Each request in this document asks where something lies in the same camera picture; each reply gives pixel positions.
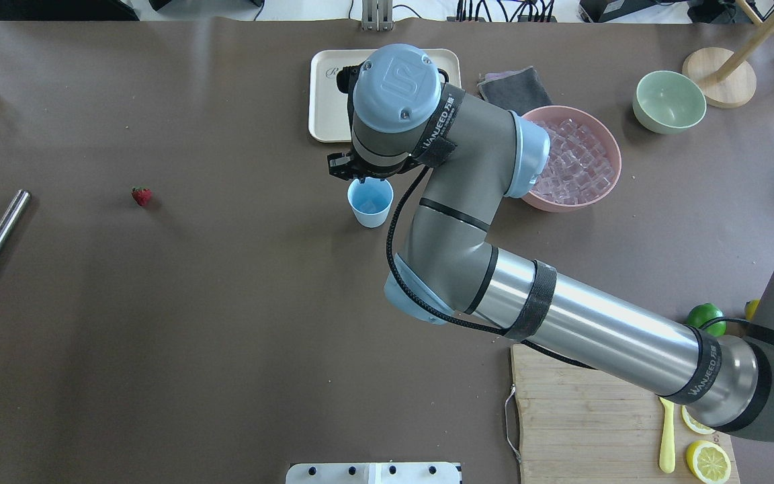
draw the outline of lemon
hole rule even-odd
[[[682,409],[685,426],[689,427],[692,432],[697,432],[701,435],[710,435],[712,432],[715,432],[714,429],[705,426],[703,423],[698,422],[694,417],[689,415],[689,411],[685,409],[685,405],[682,405],[680,408]]]
[[[722,484],[730,479],[730,458],[724,448],[709,440],[698,440],[685,450],[691,474],[706,484]]]
[[[755,311],[758,310],[758,304],[761,303],[759,299],[752,299],[746,303],[746,319],[752,321],[755,317]]]

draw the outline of red strawberry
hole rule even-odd
[[[133,200],[135,200],[139,206],[145,206],[148,200],[151,199],[151,189],[148,187],[133,187],[131,192]]]

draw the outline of bowl of ice cubes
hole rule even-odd
[[[620,147],[602,122],[568,106],[543,106],[522,116],[546,129],[546,168],[522,200],[547,212],[571,212],[598,202],[620,178]]]

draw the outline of green bowl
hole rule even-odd
[[[700,122],[707,112],[707,102],[701,88],[688,77],[673,71],[653,71],[638,83],[632,110],[650,131],[674,134]]]

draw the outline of brown table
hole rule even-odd
[[[326,170],[338,147],[307,135],[310,59],[448,47],[466,86],[535,65],[608,125],[624,175],[572,214],[504,201],[492,242],[682,319],[707,300],[741,313],[774,267],[774,39],[755,98],[684,134],[641,128],[632,90],[749,32],[0,24],[0,215],[34,194],[0,258],[0,483],[282,482],[293,462],[389,459],[516,482],[508,343],[384,300],[386,229],[357,225]],[[735,448],[744,483],[774,482],[774,444]]]

